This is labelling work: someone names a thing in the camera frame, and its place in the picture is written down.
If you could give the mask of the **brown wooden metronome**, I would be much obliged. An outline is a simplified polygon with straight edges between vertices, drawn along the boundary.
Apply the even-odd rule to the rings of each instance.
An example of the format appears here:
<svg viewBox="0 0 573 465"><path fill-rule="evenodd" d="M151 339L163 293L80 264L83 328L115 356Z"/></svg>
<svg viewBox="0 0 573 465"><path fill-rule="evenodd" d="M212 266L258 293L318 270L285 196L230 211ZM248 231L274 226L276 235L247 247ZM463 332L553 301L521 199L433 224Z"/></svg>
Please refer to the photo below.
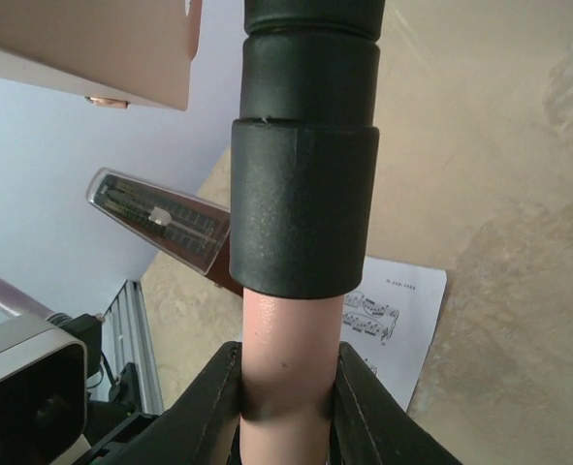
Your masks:
<svg viewBox="0 0 573 465"><path fill-rule="evenodd" d="M230 236L227 235L220 251L215 256L212 266L206 274L206 279L215 286L223 288L233 295L243 296L243 287L230 274Z"/></svg>

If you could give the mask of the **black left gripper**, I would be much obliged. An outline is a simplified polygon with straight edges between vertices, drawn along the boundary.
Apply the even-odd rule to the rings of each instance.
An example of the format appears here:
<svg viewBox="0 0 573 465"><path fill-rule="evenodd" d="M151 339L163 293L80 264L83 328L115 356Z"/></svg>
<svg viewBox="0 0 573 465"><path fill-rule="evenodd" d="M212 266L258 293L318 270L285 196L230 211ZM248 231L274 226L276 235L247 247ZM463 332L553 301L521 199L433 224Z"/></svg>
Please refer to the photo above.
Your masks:
<svg viewBox="0 0 573 465"><path fill-rule="evenodd" d="M83 314L72 319L72 334L86 346L87 376L99 374L111 382L106 401L86 395L87 420L83 436L88 451L76 460L78 464L112 464L136 437L150 426L156 416L143 410L140 377L133 362L114 375L102 350L102 322Z"/></svg>

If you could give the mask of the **white sheet music page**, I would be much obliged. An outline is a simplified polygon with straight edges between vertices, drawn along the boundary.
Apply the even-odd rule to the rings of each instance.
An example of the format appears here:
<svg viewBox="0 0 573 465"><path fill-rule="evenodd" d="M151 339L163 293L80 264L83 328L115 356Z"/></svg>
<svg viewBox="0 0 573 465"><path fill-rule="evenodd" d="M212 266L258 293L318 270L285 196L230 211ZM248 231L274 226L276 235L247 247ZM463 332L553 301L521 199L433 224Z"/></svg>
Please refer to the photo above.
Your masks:
<svg viewBox="0 0 573 465"><path fill-rule="evenodd" d="M447 272L373 257L344 298L341 340L407 410L423 369L447 285Z"/></svg>

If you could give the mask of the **pink music stand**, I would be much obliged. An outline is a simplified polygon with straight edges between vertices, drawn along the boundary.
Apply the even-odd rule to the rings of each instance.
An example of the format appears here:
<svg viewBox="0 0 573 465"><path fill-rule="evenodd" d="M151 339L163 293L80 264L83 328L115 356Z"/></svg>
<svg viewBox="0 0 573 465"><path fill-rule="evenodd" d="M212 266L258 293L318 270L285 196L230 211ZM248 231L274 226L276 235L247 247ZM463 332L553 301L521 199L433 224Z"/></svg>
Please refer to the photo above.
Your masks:
<svg viewBox="0 0 573 465"><path fill-rule="evenodd" d="M362 279L379 134L380 1L248 1L232 129L243 287L240 459L322 464L344 295ZM171 108L198 1L0 1L0 50Z"/></svg>

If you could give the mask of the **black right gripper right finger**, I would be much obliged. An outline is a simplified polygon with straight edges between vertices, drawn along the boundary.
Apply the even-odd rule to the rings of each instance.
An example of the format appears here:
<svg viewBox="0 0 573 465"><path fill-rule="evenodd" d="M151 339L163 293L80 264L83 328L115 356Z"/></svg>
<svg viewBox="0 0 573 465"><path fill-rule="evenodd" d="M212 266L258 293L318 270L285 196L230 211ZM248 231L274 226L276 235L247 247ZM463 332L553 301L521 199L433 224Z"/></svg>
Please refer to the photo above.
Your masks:
<svg viewBox="0 0 573 465"><path fill-rule="evenodd" d="M329 462L344 465L460 465L403 411L348 343L339 346Z"/></svg>

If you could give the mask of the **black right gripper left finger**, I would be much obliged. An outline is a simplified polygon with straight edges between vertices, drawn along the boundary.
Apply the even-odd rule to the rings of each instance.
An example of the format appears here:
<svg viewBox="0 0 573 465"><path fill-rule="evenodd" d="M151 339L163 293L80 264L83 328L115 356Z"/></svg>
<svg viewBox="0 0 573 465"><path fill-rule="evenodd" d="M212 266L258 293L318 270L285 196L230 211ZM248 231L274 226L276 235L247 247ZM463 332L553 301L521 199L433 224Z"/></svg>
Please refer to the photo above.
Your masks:
<svg viewBox="0 0 573 465"><path fill-rule="evenodd" d="M88 464L240 464L241 344L227 342L161 415L135 413L86 454Z"/></svg>

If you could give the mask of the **clear plastic metronome cover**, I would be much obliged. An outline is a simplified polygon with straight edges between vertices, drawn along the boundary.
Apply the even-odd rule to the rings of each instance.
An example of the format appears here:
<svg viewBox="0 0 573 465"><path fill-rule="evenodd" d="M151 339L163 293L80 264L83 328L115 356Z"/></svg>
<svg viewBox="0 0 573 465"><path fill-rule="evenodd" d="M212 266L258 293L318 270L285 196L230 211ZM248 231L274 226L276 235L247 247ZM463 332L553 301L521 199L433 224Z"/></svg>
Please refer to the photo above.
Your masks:
<svg viewBox="0 0 573 465"><path fill-rule="evenodd" d="M102 168L88 203L163 253L208 274L228 238L230 212L211 201Z"/></svg>

